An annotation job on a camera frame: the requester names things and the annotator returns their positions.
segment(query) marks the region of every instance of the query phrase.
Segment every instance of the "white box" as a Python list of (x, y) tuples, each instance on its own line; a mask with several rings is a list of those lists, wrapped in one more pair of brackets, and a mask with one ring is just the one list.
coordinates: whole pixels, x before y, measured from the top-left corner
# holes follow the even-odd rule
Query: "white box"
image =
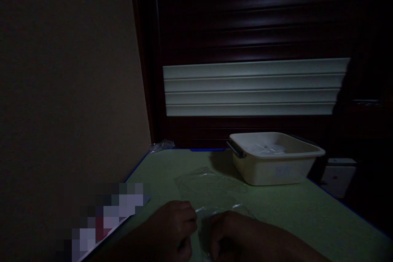
[[(325, 151), (313, 144), (278, 132), (238, 133), (230, 135), (233, 163), (251, 185), (300, 183), (307, 177), (316, 157)], [(281, 145), (285, 154), (258, 154), (254, 145)]]

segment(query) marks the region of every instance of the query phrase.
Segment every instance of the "wall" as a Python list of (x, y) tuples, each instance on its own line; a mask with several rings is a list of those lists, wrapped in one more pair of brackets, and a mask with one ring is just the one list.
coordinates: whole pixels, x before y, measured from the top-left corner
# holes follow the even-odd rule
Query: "wall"
[(62, 187), (122, 182), (150, 143), (132, 2), (0, 1), (1, 248), (50, 261)]

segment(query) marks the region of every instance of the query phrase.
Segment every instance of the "table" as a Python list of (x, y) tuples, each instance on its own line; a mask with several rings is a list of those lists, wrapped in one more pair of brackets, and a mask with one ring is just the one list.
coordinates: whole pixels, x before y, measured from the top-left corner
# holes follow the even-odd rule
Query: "table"
[[(232, 164), (230, 150), (171, 149), (148, 155), (127, 182), (150, 183), (150, 202), (97, 251), (104, 251), (166, 202), (181, 199), (174, 179), (203, 166), (244, 183)], [(290, 231), (333, 262), (388, 261), (391, 257), (393, 241), (389, 237), (309, 180), (293, 185), (246, 186), (247, 193), (234, 195), (258, 220)], [(192, 261), (199, 262), (201, 250), (196, 233), (191, 240)]]

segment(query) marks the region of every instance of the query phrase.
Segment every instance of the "clear plastic sheet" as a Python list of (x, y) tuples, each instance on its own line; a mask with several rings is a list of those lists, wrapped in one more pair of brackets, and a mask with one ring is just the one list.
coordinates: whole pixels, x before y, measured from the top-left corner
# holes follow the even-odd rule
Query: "clear plastic sheet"
[(254, 215), (232, 193), (246, 193), (247, 185), (237, 179), (218, 175), (207, 166), (174, 179), (182, 200), (195, 208), (201, 256), (194, 261), (210, 262), (210, 218), (228, 210), (254, 218)]
[(164, 149), (171, 149), (175, 147), (175, 143), (173, 141), (164, 139), (160, 143), (152, 143), (149, 145), (149, 154), (154, 154), (160, 152)]

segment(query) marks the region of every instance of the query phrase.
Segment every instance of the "right hand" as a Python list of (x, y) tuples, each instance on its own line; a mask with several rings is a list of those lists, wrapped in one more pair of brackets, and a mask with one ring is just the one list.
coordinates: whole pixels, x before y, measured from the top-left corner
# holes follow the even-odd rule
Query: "right hand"
[(239, 213), (217, 214), (211, 224), (210, 252), (216, 262), (329, 261), (288, 231)]

